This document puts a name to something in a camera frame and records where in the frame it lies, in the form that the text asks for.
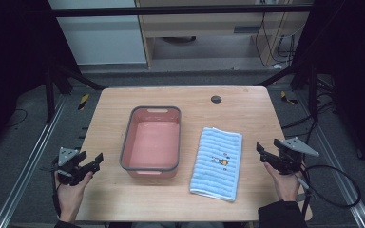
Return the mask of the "light wooden desk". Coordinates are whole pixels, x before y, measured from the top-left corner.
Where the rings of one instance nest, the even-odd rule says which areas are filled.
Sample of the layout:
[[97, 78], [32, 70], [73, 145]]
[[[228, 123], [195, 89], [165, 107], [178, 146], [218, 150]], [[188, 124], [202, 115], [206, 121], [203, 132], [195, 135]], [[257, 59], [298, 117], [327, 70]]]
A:
[[[294, 5], [314, 0], [134, 0], [138, 7], [214, 5]], [[270, 65], [278, 59], [279, 39], [299, 37], [307, 12], [258, 12], [226, 14], [143, 15], [139, 18], [143, 37], [187, 37], [249, 33], [261, 62]]]

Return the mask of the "white cabinet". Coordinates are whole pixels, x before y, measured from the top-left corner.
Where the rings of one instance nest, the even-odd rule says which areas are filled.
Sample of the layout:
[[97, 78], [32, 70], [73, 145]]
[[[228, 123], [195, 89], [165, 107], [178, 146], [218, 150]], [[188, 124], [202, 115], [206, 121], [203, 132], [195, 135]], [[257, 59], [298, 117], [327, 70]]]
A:
[[[48, 0], [54, 10], [128, 8], [134, 0]], [[137, 16], [58, 17], [79, 66], [145, 64]]]

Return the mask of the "blue striped towel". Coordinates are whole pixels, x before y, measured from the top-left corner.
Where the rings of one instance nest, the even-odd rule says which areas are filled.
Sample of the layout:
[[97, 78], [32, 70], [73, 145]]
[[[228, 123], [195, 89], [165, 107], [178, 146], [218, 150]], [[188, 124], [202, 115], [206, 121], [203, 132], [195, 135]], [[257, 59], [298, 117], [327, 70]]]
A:
[[202, 130], [189, 191], [235, 201], [240, 176], [242, 135], [214, 127]]

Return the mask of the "pink basin with grey rim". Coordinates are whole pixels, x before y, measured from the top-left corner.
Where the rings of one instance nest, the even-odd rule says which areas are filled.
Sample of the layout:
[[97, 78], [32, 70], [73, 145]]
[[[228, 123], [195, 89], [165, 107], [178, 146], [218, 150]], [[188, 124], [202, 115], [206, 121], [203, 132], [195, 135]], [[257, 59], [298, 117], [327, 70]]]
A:
[[129, 117], [121, 167], [134, 178], [173, 178], [180, 159], [181, 111], [176, 106], [137, 106]]

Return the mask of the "person's left hand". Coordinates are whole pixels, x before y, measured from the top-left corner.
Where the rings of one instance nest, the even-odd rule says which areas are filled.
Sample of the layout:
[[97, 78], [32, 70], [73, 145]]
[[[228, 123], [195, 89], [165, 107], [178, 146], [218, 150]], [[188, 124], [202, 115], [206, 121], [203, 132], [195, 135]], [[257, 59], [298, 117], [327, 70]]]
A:
[[63, 185], [59, 182], [58, 174], [55, 175], [55, 188], [59, 200], [59, 207], [61, 210], [59, 220], [67, 223], [74, 223], [83, 200], [84, 192], [93, 178], [93, 173], [88, 172], [82, 181], [77, 185]]

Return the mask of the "person's right hand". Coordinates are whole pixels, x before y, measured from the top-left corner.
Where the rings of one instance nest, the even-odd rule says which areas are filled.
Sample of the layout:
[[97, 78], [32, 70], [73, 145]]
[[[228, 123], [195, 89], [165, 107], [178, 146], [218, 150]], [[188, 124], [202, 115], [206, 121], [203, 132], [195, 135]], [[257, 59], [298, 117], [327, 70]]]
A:
[[300, 174], [282, 175], [268, 162], [265, 162], [263, 165], [273, 179], [279, 199], [283, 201], [296, 201], [300, 187], [298, 182]]

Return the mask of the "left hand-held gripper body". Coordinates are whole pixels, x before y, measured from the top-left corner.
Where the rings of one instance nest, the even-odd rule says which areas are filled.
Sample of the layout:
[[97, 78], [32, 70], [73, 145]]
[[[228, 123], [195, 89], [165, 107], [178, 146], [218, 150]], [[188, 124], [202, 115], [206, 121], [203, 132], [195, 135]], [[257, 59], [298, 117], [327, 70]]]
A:
[[77, 185], [83, 180], [82, 166], [77, 164], [76, 158], [80, 150], [61, 147], [58, 156], [53, 161], [53, 183], [55, 175], [58, 174], [59, 182], [63, 185]]

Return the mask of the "aluminium floor rail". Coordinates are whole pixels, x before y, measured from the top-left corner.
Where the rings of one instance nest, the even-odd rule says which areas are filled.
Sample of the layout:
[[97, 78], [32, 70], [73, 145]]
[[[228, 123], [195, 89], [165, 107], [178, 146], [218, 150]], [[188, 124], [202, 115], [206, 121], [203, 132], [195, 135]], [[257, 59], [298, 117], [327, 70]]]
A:
[[59, 96], [58, 102], [54, 107], [52, 119], [45, 124], [36, 144], [29, 154], [26, 164], [13, 185], [4, 205], [0, 209], [0, 228], [8, 227], [19, 201], [25, 193], [29, 180], [36, 169], [37, 163], [40, 161], [55, 126], [62, 115], [66, 101], [67, 95]]
[[[295, 92], [298, 97], [298, 101], [303, 108], [304, 112], [309, 115], [308, 110], [308, 98], [303, 92]], [[315, 135], [317, 137], [317, 142], [320, 146], [320, 155], [325, 159], [329, 166], [337, 168], [341, 171], [344, 171], [342, 164], [337, 158], [332, 146], [330, 145], [328, 138], [324, 134], [322, 128], [317, 124], [315, 127]], [[352, 184], [349, 178], [344, 177], [339, 174], [337, 171], [333, 173], [336, 184], [340, 189], [340, 192], [347, 203], [352, 203], [357, 200], [357, 197], [360, 196], [355, 186]], [[361, 200], [357, 205], [350, 208], [350, 211], [355, 219], [356, 224], [359, 228], [365, 228], [365, 205]]]

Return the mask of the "black horizontal frame bar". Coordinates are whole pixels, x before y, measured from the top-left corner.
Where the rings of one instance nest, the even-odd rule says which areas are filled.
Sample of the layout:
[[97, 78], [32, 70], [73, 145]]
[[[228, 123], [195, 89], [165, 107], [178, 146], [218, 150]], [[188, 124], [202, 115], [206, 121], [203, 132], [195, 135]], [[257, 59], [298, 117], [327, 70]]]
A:
[[214, 14], [214, 13], [265, 13], [265, 12], [305, 12], [313, 5], [217, 5], [217, 6], [172, 6], [140, 8], [102, 9], [52, 9], [48, 14], [56, 17], [82, 16], [129, 16], [129, 15], [173, 15], [173, 14]]

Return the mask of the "yellow black striped tape marker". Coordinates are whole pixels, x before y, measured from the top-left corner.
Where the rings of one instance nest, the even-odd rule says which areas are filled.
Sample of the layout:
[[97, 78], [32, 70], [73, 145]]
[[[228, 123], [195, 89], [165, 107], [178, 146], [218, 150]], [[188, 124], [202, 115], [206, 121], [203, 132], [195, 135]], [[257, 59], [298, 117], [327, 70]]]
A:
[[78, 105], [78, 110], [83, 110], [85, 108], [88, 98], [89, 98], [89, 94], [84, 94], [82, 96], [81, 101]]
[[298, 100], [296, 100], [296, 99], [289, 99], [284, 91], [281, 91], [280, 92], [280, 98], [281, 98], [282, 101], [284, 101], [284, 102], [286, 102], [288, 104], [292, 104], [292, 105], [298, 104]]

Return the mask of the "dark curtain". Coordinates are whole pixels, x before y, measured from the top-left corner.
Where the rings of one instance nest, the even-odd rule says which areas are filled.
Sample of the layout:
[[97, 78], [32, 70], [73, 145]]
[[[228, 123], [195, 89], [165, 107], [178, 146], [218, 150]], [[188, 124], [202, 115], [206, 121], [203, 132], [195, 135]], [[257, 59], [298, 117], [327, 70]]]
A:
[[318, 38], [314, 65], [334, 77], [341, 112], [365, 156], [365, 0], [314, 0], [314, 5], [296, 57]]
[[33, 32], [43, 37], [44, 47], [59, 64], [79, 70], [58, 21], [27, 14], [50, 9], [48, 0], [0, 0], [0, 133], [17, 98], [44, 83], [45, 54], [33, 45]]

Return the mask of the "black metal stand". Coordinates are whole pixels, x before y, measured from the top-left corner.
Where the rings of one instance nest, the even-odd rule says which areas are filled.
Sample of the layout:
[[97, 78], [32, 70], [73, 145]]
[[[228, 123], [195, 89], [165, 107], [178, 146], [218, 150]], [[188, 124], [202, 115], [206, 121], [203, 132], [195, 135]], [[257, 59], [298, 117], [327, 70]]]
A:
[[61, 94], [70, 94], [73, 89], [68, 78], [75, 79], [94, 90], [105, 89], [104, 86], [90, 81], [81, 73], [77, 73], [66, 66], [50, 63], [44, 76], [47, 101], [47, 123], [50, 123], [55, 115], [54, 88], [57, 87]]
[[268, 87], [272, 83], [280, 80], [281, 78], [293, 74], [294, 78], [290, 84], [290, 87], [294, 90], [303, 88], [308, 85], [308, 110], [311, 117], [316, 121], [318, 119], [317, 111], [317, 70], [314, 62], [311, 60], [301, 60], [289, 67], [276, 73], [269, 79], [266, 79], [257, 84], [257, 86]]

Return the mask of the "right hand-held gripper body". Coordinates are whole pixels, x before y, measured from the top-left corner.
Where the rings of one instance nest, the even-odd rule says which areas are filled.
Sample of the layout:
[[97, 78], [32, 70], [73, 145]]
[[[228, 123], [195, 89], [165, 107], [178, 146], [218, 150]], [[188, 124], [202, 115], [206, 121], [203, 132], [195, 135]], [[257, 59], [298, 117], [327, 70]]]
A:
[[280, 140], [281, 143], [288, 148], [287, 152], [279, 153], [279, 162], [271, 165], [282, 175], [296, 173], [300, 170], [304, 155], [318, 157], [319, 153], [311, 148], [308, 144], [300, 140], [298, 137], [292, 139]]

